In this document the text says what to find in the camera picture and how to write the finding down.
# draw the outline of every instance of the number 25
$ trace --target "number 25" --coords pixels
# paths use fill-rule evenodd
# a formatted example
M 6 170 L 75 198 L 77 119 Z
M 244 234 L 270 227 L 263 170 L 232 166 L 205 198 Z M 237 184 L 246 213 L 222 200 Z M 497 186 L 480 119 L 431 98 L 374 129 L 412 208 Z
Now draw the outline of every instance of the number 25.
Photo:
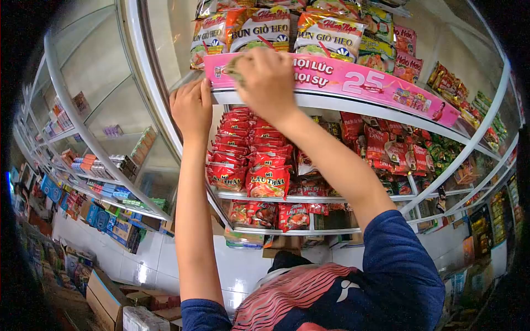
M 353 87 L 353 86 L 362 86 L 365 83 L 365 78 L 363 74 L 357 73 L 355 71 L 350 71 L 346 74 L 346 78 L 356 78 L 357 80 L 345 81 L 344 84 L 342 84 L 343 91 L 355 93 L 355 94 L 363 93 L 363 90 L 361 88 Z M 374 87 L 383 88 L 383 84 L 375 80 L 375 78 L 385 79 L 385 75 L 381 73 L 377 73 L 375 71 L 370 71 L 368 73 L 368 76 L 366 77 L 366 82 L 370 83 L 371 85 L 375 85 Z

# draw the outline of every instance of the navy shirt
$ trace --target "navy shirt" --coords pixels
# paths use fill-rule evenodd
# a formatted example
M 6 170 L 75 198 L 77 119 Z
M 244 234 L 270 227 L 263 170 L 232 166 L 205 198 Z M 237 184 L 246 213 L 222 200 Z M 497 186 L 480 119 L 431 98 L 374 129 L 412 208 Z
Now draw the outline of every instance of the navy shirt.
M 216 302 L 182 302 L 184 330 L 432 330 L 445 287 L 401 213 L 381 213 L 364 233 L 363 270 L 327 263 L 264 284 L 238 307 L 234 325 Z

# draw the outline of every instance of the tiled floor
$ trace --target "tiled floor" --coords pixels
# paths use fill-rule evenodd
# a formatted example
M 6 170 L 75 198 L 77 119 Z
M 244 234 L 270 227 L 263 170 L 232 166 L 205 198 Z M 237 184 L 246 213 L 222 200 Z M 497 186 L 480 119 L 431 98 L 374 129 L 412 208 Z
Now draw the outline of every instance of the tiled floor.
M 463 262 L 462 240 L 467 235 L 467 226 L 457 229 L 449 226 L 418 237 L 440 269 Z M 56 213 L 54 219 L 53 237 L 65 238 L 77 247 L 95 253 L 99 266 L 114 280 L 179 293 L 179 268 L 173 238 L 148 232 L 137 254 L 130 254 L 108 235 L 70 217 L 65 219 L 60 213 Z M 225 307 L 232 313 L 267 273 L 272 259 L 262 258 L 262 251 L 228 248 L 222 236 L 214 236 L 214 245 Z M 314 263 L 335 262 L 362 270 L 363 253 L 364 247 L 331 250 L 317 246 L 302 251 L 302 256 Z

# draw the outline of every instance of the hand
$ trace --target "hand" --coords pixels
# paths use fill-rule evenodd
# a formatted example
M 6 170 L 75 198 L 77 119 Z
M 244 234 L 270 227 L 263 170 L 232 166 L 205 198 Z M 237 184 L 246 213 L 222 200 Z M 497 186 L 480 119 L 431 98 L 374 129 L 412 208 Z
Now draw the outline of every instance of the hand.
M 256 47 L 237 61 L 235 69 L 244 80 L 244 87 L 236 83 L 241 100 L 273 126 L 299 111 L 293 94 L 293 58 L 289 53 Z
M 171 116 L 184 138 L 184 143 L 208 143 L 211 127 L 211 93 L 207 78 L 194 80 L 169 96 Z

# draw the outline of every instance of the pink shelf label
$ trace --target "pink shelf label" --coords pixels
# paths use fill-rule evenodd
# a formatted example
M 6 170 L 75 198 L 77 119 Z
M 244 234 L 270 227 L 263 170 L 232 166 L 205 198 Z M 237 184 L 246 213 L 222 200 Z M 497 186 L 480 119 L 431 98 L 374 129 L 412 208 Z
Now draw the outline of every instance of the pink shelf label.
M 225 65 L 237 53 L 204 57 L 212 88 L 234 87 Z M 411 113 L 451 128 L 460 111 L 437 96 L 392 75 L 336 59 L 292 54 L 296 89 L 327 92 Z

